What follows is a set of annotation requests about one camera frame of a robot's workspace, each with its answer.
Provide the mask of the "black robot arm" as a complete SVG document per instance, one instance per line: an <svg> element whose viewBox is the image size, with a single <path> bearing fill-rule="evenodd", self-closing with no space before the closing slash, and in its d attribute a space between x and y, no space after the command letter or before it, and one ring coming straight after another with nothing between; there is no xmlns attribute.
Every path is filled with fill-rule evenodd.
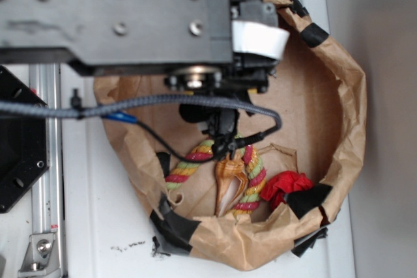
<svg viewBox="0 0 417 278"><path fill-rule="evenodd" d="M266 0L1 0L3 64L65 63L82 76L165 75L172 95L68 109L1 102L1 118L102 117L179 103L205 111L214 155L278 131L280 116L246 99L264 93L288 33Z"/></svg>

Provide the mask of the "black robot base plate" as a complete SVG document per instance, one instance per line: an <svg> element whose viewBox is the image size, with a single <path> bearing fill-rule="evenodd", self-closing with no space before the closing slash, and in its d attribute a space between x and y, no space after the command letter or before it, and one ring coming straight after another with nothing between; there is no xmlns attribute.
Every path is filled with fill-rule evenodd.
<svg viewBox="0 0 417 278"><path fill-rule="evenodd" d="M45 106L27 85L1 66L1 99ZM1 213L9 212L48 169L46 121L1 114Z"/></svg>

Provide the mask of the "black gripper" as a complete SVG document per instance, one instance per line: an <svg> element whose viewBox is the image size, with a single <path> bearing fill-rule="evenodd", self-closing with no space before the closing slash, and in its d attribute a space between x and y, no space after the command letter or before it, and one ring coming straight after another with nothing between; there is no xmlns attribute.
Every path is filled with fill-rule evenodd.
<svg viewBox="0 0 417 278"><path fill-rule="evenodd" d="M213 158L222 160L237 149L262 141L278 131L279 126L241 139L237 138L239 111L249 116L270 116L275 122L279 115L251 103L248 91L268 90L268 76L283 58L289 31L252 21L232 22L233 63L223 70L194 66L175 71L165 79L174 91L190 91L196 100L181 101L179 112L189 123L202 122L203 133L213 140Z"/></svg>

